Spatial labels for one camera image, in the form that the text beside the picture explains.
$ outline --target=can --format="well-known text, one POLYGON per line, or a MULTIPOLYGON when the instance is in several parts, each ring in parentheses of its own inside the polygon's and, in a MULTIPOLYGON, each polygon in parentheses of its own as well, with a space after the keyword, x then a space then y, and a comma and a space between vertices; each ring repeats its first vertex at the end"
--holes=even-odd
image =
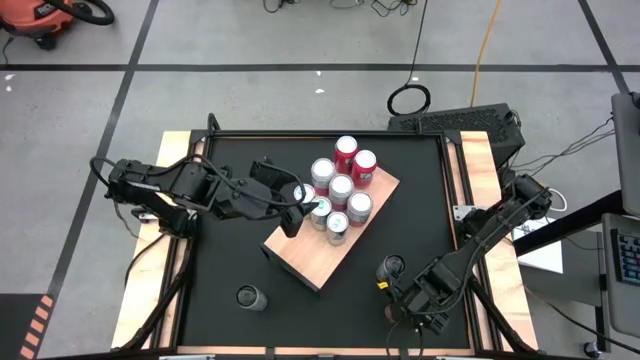
POLYGON ((361 150, 353 161, 351 179, 355 187, 363 189, 371 185, 373 172, 376 170, 376 155, 369 150, 361 150))
POLYGON ((327 235, 329 244, 338 246, 344 244, 345 234, 349 227, 349 218, 343 212, 334 211, 327 218, 327 235))
POLYGON ((244 285, 236 293, 236 301, 241 308, 262 311, 267 307, 267 296, 253 285, 244 285))
POLYGON ((327 230, 327 217, 331 212, 331 201, 323 196, 318 196, 312 200, 318 206, 311 212, 311 225, 319 231, 327 230))
MULTIPOLYGON (((311 200, 313 200, 314 197, 316 197, 316 192, 313 189, 313 186, 309 185, 309 184, 302 184, 304 185, 304 200, 302 200, 303 204, 306 203, 310 203, 311 200)), ((300 188, 300 185, 296 186, 295 190, 293 190, 293 197, 297 200, 300 200, 300 198, 302 197, 302 189, 300 188)))
POLYGON ((349 217, 349 225, 362 226, 373 210, 373 200, 371 196, 363 192, 355 192, 349 197, 347 203, 347 217, 349 217))
POLYGON ((349 196, 353 194, 353 181, 347 175, 336 175, 329 185, 329 200, 335 211, 345 211, 349 196))
POLYGON ((358 153, 358 142, 351 136, 342 136, 336 141, 336 153, 333 162, 338 174, 351 174, 353 158, 358 153))
POLYGON ((311 179, 316 195, 327 196, 329 194, 329 183, 336 174, 333 161, 327 158, 320 158, 311 165, 311 179))

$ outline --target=floor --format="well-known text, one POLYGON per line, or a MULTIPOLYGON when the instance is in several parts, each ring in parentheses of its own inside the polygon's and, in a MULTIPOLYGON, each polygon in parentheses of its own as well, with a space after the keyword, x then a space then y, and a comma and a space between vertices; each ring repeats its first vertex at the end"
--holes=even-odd
MULTIPOLYGON (((259 0, 107 2, 114 25, 77 23, 50 52, 17 38, 6 51, 13 65, 0 66, 0 167, 12 170, 1 175, 0 293, 55 297, 40 357, 111 344, 134 243, 89 176, 91 156, 153 163, 163 131, 203 128, 209 112, 225 129, 385 129, 422 10, 419 1, 380 18, 369 0, 350 10, 302 0, 276 14, 259 0)), ((414 82, 431 90, 430 110, 469 105, 494 5, 429 2, 414 82)), ((527 146, 517 163, 562 151, 609 117, 611 95, 640 88, 639 13, 634 0, 504 0, 476 105, 520 113, 527 146)), ((397 108, 411 111, 415 95, 397 108)), ((617 189, 615 159, 607 138, 542 171, 569 201, 551 216, 617 189)), ((593 326, 591 308, 554 302, 593 326)), ((529 303, 540 347, 581 356, 592 337, 529 303)), ((607 357, 632 356, 614 347, 607 357)))

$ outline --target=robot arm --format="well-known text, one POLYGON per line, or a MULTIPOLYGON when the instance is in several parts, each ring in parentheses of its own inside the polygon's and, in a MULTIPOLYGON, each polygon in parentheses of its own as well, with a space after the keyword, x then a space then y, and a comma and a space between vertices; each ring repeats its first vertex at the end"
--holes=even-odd
POLYGON ((404 263, 398 256, 380 266, 378 286, 391 298, 385 309, 392 321, 410 317, 416 326, 440 333, 446 312, 462 298, 471 269, 516 226, 542 218, 551 206, 551 193, 528 175, 518 176, 503 191, 503 198, 487 210, 476 209, 456 223, 463 245, 434 259, 408 285, 400 282, 404 263))
POLYGON ((287 203, 280 194, 282 187, 300 179, 274 166, 269 159, 254 161, 248 178, 230 178, 231 169, 218 169, 208 159, 191 155, 164 168, 136 160, 120 160, 113 166, 105 197, 120 204, 142 206, 159 219, 160 231, 176 237, 189 237, 198 214, 210 214, 218 220, 244 217, 249 220, 281 218, 280 225, 288 237, 298 233, 306 214, 315 203, 301 200, 287 203), (158 194, 168 196, 176 206, 158 194))

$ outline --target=wooden frame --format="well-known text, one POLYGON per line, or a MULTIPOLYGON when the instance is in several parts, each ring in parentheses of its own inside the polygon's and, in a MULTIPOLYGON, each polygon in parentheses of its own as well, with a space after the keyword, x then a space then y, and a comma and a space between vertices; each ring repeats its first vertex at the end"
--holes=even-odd
MULTIPOLYGON (((490 206, 500 200, 500 186, 495 172, 491 148, 484 132, 462 132, 462 149, 466 160, 466 170, 469 176, 471 193, 475 205, 490 206)), ((162 138, 157 165, 168 166, 187 155, 189 149, 190 132, 167 131, 162 138)), ((462 191, 460 168, 453 146, 448 147, 451 170, 453 172, 454 189, 458 203, 465 203, 462 191)), ((202 146, 196 148, 196 153, 202 153, 202 146)), ((148 244, 148 240, 158 236, 157 224, 143 224, 140 228, 140 238, 135 252, 138 253, 148 244)), ((184 242, 179 243, 177 257, 174 262, 173 274, 180 267, 184 242)), ((129 276, 129 283, 125 290, 120 315, 112 342, 112 347, 118 347, 127 342, 146 320, 148 314, 158 301, 158 294, 162 282, 169 239, 162 240, 143 256, 133 267, 129 276)), ((510 244, 501 242, 486 256, 487 271, 490 279, 490 287, 494 301, 505 316, 509 324, 518 332, 521 338, 533 348, 537 348, 537 341, 529 313, 526 295, 522 285, 520 269, 515 251, 510 244)), ((168 347, 171 344, 171 330, 174 318, 177 314, 177 296, 169 305, 160 334, 160 346, 168 347)), ((476 309, 480 324, 480 335, 484 349, 491 349, 489 325, 484 309, 476 299, 476 309)), ((502 342, 505 350, 509 347, 502 342)), ((417 355, 418 349, 410 349, 411 355, 417 355)), ((179 353, 185 354, 245 354, 261 355, 266 353, 264 347, 224 347, 224 346, 181 346, 179 353)), ((360 356, 386 356, 382 348, 275 348, 276 355, 360 355, 360 356)), ((397 349, 391 349, 392 355, 397 355, 397 349)), ((472 355, 472 349, 425 349, 424 355, 472 355)))

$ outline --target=orange vacuum cleaner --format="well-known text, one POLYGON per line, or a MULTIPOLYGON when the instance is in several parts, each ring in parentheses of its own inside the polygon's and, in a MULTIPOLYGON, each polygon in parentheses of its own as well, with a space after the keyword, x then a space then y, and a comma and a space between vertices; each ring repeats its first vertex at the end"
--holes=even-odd
POLYGON ((56 36, 68 29, 74 19, 94 25, 110 25, 114 16, 102 0, 86 0, 104 16, 94 16, 89 5, 72 0, 0 0, 0 28, 16 36, 35 40, 41 49, 56 47, 56 36))

